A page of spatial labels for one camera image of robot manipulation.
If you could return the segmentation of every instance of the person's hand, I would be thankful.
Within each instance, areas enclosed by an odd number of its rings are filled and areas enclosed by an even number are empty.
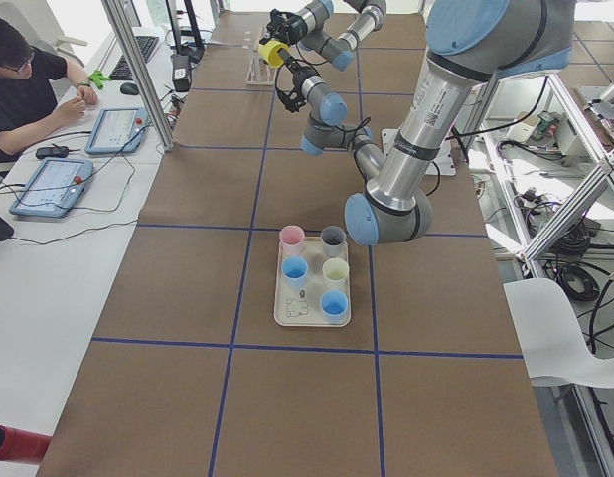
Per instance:
[[[60,123],[60,126],[68,126],[83,118],[86,111],[86,103],[81,96],[76,96],[73,99],[61,104],[52,112],[52,115]]]
[[[97,93],[92,87],[81,85],[77,88],[77,95],[84,100],[87,106],[97,104]]]

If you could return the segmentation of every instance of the black hair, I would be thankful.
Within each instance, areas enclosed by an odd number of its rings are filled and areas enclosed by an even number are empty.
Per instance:
[[[0,18],[0,67],[20,67],[31,56],[31,47],[20,34]]]

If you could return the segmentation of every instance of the black t-shirt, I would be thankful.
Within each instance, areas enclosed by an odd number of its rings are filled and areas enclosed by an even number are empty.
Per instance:
[[[33,49],[36,55],[31,63],[30,78],[0,78],[0,132],[39,121],[58,105],[49,80],[67,75],[67,61],[36,47]],[[0,149],[0,162],[13,162],[18,156],[10,156]]]

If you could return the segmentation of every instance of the glasses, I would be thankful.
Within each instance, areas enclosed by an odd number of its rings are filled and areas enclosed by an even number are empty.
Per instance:
[[[14,72],[17,73],[18,75],[21,75],[22,73],[25,72],[25,68],[31,64],[31,62],[33,61],[33,57],[36,55],[35,51],[31,52],[31,55],[29,55],[29,58],[27,58],[27,60],[25,60],[25,63],[22,64],[22,66],[18,67],[18,68],[11,68],[11,67],[2,67],[5,70],[9,70],[10,72]]]

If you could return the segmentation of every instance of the computer mouse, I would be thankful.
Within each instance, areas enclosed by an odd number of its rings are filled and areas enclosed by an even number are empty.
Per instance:
[[[119,92],[121,92],[122,94],[130,94],[131,96],[136,96],[137,94],[139,94],[139,88],[134,82],[125,82],[119,87]]]

